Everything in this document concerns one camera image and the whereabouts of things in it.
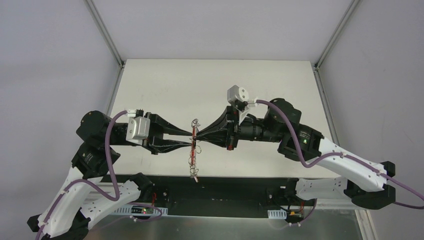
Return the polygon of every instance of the white backdrop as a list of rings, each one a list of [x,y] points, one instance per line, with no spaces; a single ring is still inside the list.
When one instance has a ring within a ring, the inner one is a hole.
[[[122,58],[316,62],[351,0],[94,0]]]
[[[0,36],[0,239],[28,240],[119,68],[83,1],[1,1]]]
[[[308,61],[166,60],[129,59],[112,109],[143,108],[171,124],[190,131],[199,119],[200,130],[210,125],[228,105],[227,89],[246,88],[250,96],[285,98],[302,111],[301,123],[330,136],[311,64]],[[251,113],[263,118],[263,105]],[[189,142],[187,136],[168,136]],[[200,142],[199,176],[233,177],[334,177],[321,167],[305,169],[277,152],[278,143],[239,141],[234,151]],[[142,147],[114,146],[121,153],[114,164],[118,174],[188,176],[190,148],[151,155]]]

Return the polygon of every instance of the gray wall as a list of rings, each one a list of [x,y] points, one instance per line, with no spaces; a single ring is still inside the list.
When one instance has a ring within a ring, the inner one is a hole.
[[[424,193],[424,1],[363,1],[321,67],[340,144]],[[397,190],[397,199],[424,205]],[[424,211],[372,211],[381,240],[422,239]]]
[[[32,239],[118,65],[82,0],[1,1],[0,30],[0,239]]]

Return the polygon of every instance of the cable clip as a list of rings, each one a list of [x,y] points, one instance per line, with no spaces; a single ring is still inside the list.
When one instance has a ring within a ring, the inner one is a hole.
[[[377,176],[380,176],[381,174],[385,174],[385,170],[380,169],[378,172],[376,172]]]
[[[48,223],[48,222],[40,221],[40,222],[38,223],[38,226],[39,226],[39,227],[42,227],[42,226],[47,225],[47,224],[49,224],[49,223]]]

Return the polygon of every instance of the white plastic bracket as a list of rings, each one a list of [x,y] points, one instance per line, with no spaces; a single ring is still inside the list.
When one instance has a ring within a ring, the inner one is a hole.
[[[126,116],[130,118],[135,118],[136,112],[137,112],[136,109],[126,109]]]
[[[84,204],[81,207],[81,213],[84,215],[84,217],[91,219],[91,221],[88,223],[88,229],[90,230],[100,220],[121,206],[137,200],[141,193],[138,187],[139,186],[133,181],[128,180],[119,187],[118,201],[111,201],[106,197],[102,197],[91,203]]]
[[[268,210],[268,218],[269,219],[286,219],[287,218],[287,212],[280,209],[280,210]]]
[[[250,98],[249,92],[244,87],[234,85],[227,90],[226,96],[228,103],[238,110],[239,125],[242,124],[243,120],[249,114],[250,109],[258,106],[258,103],[256,102],[258,98]],[[242,106],[238,105],[240,103],[247,103],[247,105],[243,108]]]
[[[51,238],[62,235],[66,233],[72,225],[75,215],[80,209],[81,205],[84,203],[84,200],[90,193],[92,187],[83,182],[74,184],[69,191],[64,191],[63,189],[68,186],[72,181],[82,179],[83,174],[76,167],[71,167],[69,169],[68,175],[62,187],[56,194],[56,197],[48,206],[48,208],[38,217],[38,226],[41,227],[41,224],[44,224],[44,229],[42,232],[44,234],[49,234]],[[102,180],[102,177],[94,177],[88,179],[90,182],[97,184]],[[50,215],[50,218],[47,222],[43,222],[46,218],[47,212],[53,205],[53,202],[56,201],[59,195],[64,194],[56,205],[56,208]]]
[[[363,159],[346,149],[334,144],[331,140],[324,137],[321,139],[318,149],[322,154],[327,153],[342,153],[342,156],[329,156],[317,163],[318,166],[324,167],[330,171],[339,174],[354,184],[358,185],[362,190],[367,192],[378,192],[383,190],[383,186],[387,183],[387,179],[381,176],[381,173],[386,173],[384,166],[380,163],[375,163]],[[374,171],[357,163],[347,157],[346,155],[353,156],[367,165],[377,169],[380,174],[376,174]],[[315,158],[307,161],[308,163],[313,162]]]
[[[152,213],[148,213],[148,212],[134,212],[133,209],[148,209],[148,207],[142,207],[142,206],[137,206],[137,205],[130,205],[130,204],[125,204],[123,206],[121,206],[120,208],[116,209],[114,212],[112,212],[110,215],[132,215],[132,216],[144,216],[144,217],[150,217],[150,216],[159,216],[161,213],[156,210],[153,209]],[[162,211],[162,216],[167,216],[168,215],[168,208],[166,207],[158,207],[158,209],[160,209]]]
[[[304,179],[296,183],[296,196],[303,200],[311,199],[350,199],[343,192],[348,187],[345,177]]]

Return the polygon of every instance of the white table surface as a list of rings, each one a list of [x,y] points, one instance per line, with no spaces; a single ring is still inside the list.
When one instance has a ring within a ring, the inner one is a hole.
[[[244,87],[251,97],[268,100],[284,98],[302,111],[300,122],[330,138],[324,108],[309,61],[266,60],[178,60],[128,59],[111,115],[124,109],[144,109],[186,131],[193,119],[200,130],[216,120],[229,105],[227,89]],[[267,107],[259,105],[251,114],[263,118]],[[122,116],[118,122],[127,122]],[[187,136],[169,136],[190,142]],[[277,152],[279,143],[238,142],[227,151],[208,142],[199,142],[199,179],[216,177],[300,177],[333,178],[337,174],[315,166],[306,169],[299,162]],[[114,164],[117,174],[189,176],[189,147],[151,155],[140,147],[113,146],[121,154]]]

